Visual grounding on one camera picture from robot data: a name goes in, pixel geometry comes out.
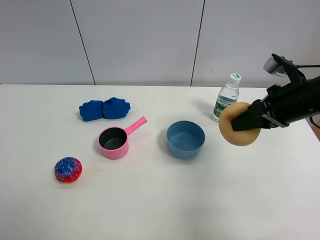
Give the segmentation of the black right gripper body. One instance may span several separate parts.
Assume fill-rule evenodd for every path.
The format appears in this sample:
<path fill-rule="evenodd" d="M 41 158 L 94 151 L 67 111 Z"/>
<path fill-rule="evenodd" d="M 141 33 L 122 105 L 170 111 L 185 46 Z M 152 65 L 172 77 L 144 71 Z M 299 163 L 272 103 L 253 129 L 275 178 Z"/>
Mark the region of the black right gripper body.
<path fill-rule="evenodd" d="M 264 118 L 273 126 L 286 128 L 289 124 L 308 118 L 319 128 L 313 116 L 320 114 L 320 77 L 307 79 L 300 71 L 301 68 L 319 68 L 318 64 L 296 65 L 292 60 L 273 53 L 274 59 L 284 67 L 290 83 L 272 85 L 267 88 L 265 96 Z"/>

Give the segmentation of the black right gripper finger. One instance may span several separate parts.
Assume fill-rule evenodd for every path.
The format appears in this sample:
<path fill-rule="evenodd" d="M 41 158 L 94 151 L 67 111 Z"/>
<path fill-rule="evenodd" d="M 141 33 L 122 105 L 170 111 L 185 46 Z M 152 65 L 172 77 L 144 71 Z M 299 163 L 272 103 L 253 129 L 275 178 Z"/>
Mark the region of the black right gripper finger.
<path fill-rule="evenodd" d="M 231 121 L 232 129 L 236 132 L 251 129 L 269 129 L 270 121 L 263 117 L 262 112 L 247 109 Z"/>
<path fill-rule="evenodd" d="M 259 118 L 265 114 L 265 101 L 262 99 L 255 100 L 247 109 L 241 114 L 242 117 Z"/>

